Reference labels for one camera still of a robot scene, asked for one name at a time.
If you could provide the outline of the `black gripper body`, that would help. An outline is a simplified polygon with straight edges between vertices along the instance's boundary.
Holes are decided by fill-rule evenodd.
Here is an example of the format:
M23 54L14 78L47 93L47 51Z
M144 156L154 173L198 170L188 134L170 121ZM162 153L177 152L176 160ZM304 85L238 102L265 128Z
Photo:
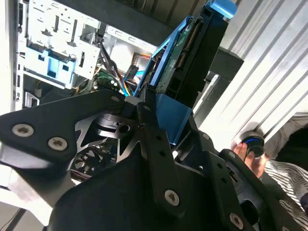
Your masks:
M49 231L228 231L209 180L177 165L185 213L177 218L153 200L146 162L130 157L67 191L52 211Z

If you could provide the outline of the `person hand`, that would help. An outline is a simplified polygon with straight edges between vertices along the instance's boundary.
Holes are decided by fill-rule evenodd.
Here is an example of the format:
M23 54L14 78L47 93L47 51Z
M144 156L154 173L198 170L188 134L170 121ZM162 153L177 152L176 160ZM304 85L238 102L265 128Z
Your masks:
M233 151L241 158L257 178L260 178L265 170L265 165L269 160L269 156L263 154L260 157L255 157L253 151L247 154L248 146L246 143L239 143L233 148Z

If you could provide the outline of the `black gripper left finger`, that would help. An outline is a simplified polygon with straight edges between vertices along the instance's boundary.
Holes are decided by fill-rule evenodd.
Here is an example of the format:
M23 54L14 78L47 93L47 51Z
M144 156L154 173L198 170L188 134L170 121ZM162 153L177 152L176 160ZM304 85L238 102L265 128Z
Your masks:
M138 97L101 90L2 115L0 160L45 180L58 179L78 153L103 138L125 143L114 166L130 157L146 162L158 208L184 212L167 134L158 125L156 95L147 88Z

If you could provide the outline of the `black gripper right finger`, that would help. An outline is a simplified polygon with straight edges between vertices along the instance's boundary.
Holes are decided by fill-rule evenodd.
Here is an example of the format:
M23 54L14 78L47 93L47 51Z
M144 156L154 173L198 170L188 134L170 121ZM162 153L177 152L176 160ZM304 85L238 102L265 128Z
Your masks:
M218 153L192 115L176 161L202 172L207 204L202 219L211 231L294 231L296 222L231 150Z

